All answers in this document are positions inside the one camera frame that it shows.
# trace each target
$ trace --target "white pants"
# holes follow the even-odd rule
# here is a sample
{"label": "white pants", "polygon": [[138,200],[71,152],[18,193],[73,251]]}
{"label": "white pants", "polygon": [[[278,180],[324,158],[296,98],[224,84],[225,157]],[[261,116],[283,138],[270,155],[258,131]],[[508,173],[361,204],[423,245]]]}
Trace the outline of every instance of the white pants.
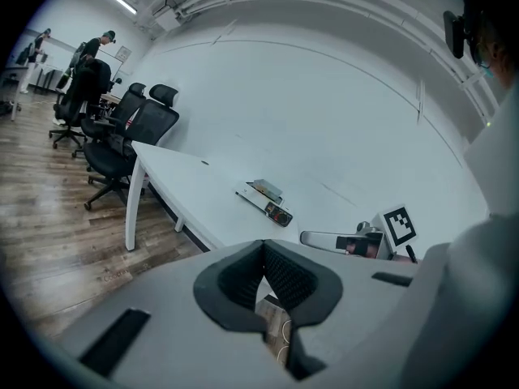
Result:
{"label": "white pants", "polygon": [[22,87],[20,88],[21,92],[27,91],[27,87],[29,86],[29,82],[32,77],[32,73],[34,72],[34,68],[36,67],[35,62],[30,62],[27,64],[28,69],[25,72],[24,81],[22,82]]}

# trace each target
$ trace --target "white shoe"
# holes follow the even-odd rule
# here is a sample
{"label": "white shoe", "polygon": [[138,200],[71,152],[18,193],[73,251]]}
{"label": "white shoe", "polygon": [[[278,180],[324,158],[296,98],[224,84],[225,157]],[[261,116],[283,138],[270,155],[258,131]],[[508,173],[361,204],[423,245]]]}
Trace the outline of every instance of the white shoe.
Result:
{"label": "white shoe", "polygon": [[58,120],[58,119],[56,119],[56,117],[54,117],[52,119],[52,122],[54,124],[56,124],[57,126],[64,126],[65,125],[65,120]]}

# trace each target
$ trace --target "chair seat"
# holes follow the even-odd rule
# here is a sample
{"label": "chair seat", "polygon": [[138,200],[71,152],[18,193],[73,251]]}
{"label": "chair seat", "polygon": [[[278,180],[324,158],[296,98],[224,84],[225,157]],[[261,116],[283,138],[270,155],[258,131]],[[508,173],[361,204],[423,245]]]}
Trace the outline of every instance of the chair seat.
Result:
{"label": "chair seat", "polygon": [[90,118],[81,120],[81,130],[83,134],[93,139],[102,139],[105,136],[105,127],[97,126]]}
{"label": "chair seat", "polygon": [[135,162],[126,161],[106,144],[87,143],[83,150],[87,162],[105,177],[119,179],[133,172]]}

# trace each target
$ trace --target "black office chair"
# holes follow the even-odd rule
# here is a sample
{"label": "black office chair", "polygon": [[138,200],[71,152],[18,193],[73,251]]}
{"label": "black office chair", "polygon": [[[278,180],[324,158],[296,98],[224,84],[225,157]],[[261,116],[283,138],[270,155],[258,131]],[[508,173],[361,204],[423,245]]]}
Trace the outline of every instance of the black office chair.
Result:
{"label": "black office chair", "polygon": [[[132,123],[125,131],[125,137],[141,143],[155,145],[177,121],[179,115],[173,111],[173,98],[178,93],[176,89],[159,84],[149,91],[152,100],[146,100],[139,108]],[[126,205],[127,198],[122,189],[128,189],[129,183],[121,179],[130,176],[133,172],[135,159],[128,160],[110,148],[107,143],[87,143],[84,146],[84,156],[87,162],[105,178],[88,176],[88,184],[99,182],[105,186],[95,193],[84,207],[88,211],[92,202],[106,195],[110,191],[118,194]]]}
{"label": "black office chair", "polygon": [[76,137],[87,137],[77,131],[72,130],[80,126],[81,120],[92,113],[92,108],[99,104],[101,94],[106,93],[108,88],[111,70],[108,64],[98,59],[92,60],[88,65],[83,66],[74,77],[72,85],[62,99],[61,104],[54,105],[56,118],[65,120],[65,130],[50,130],[49,138],[53,134],[59,135],[54,140],[52,147],[58,147],[61,139],[72,139],[79,147],[81,143]]}
{"label": "black office chair", "polygon": [[[124,135],[126,123],[128,119],[135,113],[137,109],[146,101],[144,89],[146,85],[142,83],[133,83],[124,94],[121,102],[115,107],[114,111],[105,118],[105,120],[95,121],[91,118],[81,120],[81,130],[83,134],[90,137],[95,143],[102,140],[110,132]],[[72,152],[72,157],[76,158],[77,153],[83,152],[82,148],[78,148]]]}

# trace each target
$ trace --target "ceiling light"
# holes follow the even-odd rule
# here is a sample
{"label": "ceiling light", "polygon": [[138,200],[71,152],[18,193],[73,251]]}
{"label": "ceiling light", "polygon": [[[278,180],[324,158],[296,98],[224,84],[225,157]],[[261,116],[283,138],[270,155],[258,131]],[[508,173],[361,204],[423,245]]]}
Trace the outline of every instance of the ceiling light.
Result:
{"label": "ceiling light", "polygon": [[119,4],[121,4],[122,6],[124,6],[126,9],[128,9],[133,15],[137,13],[137,10],[134,9],[132,6],[130,6],[124,0],[115,0],[115,1],[118,2]]}

